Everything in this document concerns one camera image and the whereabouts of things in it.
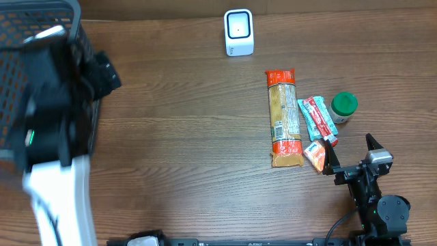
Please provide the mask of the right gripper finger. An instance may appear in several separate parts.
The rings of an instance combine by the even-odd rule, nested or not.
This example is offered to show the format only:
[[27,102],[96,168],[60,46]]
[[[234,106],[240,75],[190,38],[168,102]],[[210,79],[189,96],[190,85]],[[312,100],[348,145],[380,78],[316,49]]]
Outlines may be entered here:
[[376,139],[370,134],[367,133],[365,136],[367,149],[368,151],[383,149],[384,147],[379,144]]
[[340,168],[340,162],[335,154],[333,149],[333,145],[329,140],[324,140],[324,149],[325,149],[325,160],[324,160],[324,168],[322,173],[324,175],[333,175],[337,168]]

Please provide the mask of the small orange tissue pack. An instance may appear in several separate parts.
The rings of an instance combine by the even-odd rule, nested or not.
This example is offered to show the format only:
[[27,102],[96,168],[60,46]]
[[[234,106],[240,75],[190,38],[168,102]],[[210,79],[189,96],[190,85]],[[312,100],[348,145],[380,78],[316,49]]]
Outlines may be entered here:
[[322,173],[325,164],[325,147],[322,143],[315,140],[313,141],[305,150],[304,155],[311,162],[312,166],[319,172]]

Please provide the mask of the red cracker sleeve package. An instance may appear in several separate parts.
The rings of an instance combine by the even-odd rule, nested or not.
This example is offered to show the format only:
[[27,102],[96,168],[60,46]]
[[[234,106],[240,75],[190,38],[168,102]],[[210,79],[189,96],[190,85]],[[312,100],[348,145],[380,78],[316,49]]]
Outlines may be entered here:
[[272,166],[304,165],[295,70],[267,70]]

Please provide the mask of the green lid jar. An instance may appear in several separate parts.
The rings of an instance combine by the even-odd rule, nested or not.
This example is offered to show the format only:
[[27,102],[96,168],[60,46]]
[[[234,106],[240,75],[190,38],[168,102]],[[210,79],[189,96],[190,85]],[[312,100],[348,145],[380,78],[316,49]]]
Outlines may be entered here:
[[358,108],[358,100],[349,92],[338,93],[331,101],[328,112],[335,124],[347,122]]

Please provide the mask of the thin red snack stick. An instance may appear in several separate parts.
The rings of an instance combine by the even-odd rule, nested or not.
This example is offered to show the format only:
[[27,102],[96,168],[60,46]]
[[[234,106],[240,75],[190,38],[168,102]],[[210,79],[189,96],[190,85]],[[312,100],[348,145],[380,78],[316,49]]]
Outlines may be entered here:
[[314,100],[314,97],[304,99],[303,105],[315,122],[320,134],[323,136],[323,139],[329,140],[332,143],[333,147],[335,147],[339,141],[332,133],[326,120],[323,118],[323,115],[321,114],[320,109]]

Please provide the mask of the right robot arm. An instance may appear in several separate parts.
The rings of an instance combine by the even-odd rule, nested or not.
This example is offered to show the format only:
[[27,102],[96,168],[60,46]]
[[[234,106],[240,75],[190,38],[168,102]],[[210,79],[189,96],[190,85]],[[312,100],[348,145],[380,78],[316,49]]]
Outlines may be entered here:
[[[325,162],[322,173],[333,175],[336,185],[347,185],[356,208],[340,218],[328,231],[324,245],[409,245],[403,239],[407,233],[410,202],[399,195],[383,195],[377,179],[387,175],[393,164],[393,155],[380,145],[371,134],[366,134],[368,152],[358,165],[344,166],[333,149],[333,143],[324,141]],[[347,238],[332,238],[337,226],[358,214],[361,229],[351,231]]]

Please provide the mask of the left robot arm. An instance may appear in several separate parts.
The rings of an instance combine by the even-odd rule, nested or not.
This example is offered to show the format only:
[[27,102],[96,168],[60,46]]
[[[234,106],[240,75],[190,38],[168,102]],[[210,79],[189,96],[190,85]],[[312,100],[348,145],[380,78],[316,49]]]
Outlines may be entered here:
[[106,53],[75,43],[27,45],[30,76],[8,134],[43,245],[95,245],[89,176],[92,105],[121,81]]

